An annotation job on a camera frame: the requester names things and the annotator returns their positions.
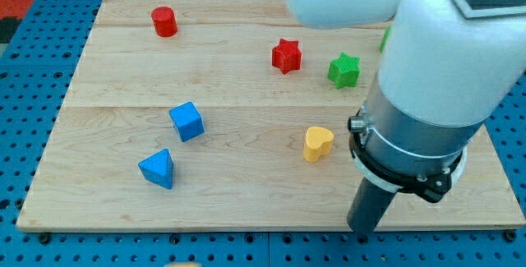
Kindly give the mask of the green block behind arm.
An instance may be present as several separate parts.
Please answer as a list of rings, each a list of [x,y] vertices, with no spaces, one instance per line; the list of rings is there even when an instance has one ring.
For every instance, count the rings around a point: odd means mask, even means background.
[[[389,35],[390,35],[390,31],[391,31],[391,26],[387,27],[384,31],[384,34],[382,36],[382,39],[381,39],[381,42],[380,42],[380,45],[379,45],[379,51],[380,53],[383,53],[384,51],[384,48],[385,48],[385,45],[386,45],[386,42],[389,38]]]

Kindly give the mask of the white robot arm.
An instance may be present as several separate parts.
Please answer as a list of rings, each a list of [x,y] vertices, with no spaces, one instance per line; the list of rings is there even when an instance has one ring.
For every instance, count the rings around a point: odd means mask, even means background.
[[[348,123],[357,200],[437,202],[467,147],[525,68],[525,0],[286,0],[301,24],[391,21],[379,70]]]

